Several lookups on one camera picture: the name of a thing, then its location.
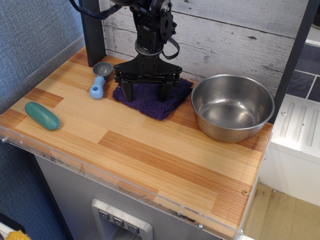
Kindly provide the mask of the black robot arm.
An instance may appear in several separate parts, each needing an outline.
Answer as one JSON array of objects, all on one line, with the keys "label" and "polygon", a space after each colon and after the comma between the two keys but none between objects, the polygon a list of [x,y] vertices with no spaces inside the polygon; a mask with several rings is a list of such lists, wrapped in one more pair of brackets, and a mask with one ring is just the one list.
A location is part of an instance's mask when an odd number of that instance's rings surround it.
[{"label": "black robot arm", "polygon": [[182,72],[180,66],[160,59],[166,43],[170,42],[177,49],[180,47],[172,38],[177,26],[173,20],[172,3],[169,0],[116,0],[114,3],[130,8],[137,30],[137,56],[113,67],[115,81],[129,102],[134,99],[134,84],[158,84],[158,98],[165,101],[172,87],[180,82]]}]

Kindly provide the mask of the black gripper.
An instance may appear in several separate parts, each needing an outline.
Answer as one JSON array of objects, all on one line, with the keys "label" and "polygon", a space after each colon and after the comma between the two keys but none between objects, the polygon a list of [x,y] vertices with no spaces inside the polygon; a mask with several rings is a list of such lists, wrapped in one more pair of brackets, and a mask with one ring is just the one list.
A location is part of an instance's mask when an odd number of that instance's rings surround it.
[{"label": "black gripper", "polygon": [[138,54],[134,59],[113,66],[115,82],[121,85],[124,98],[133,101],[133,84],[160,84],[158,99],[167,100],[173,83],[180,81],[182,67],[160,59],[158,55]]}]

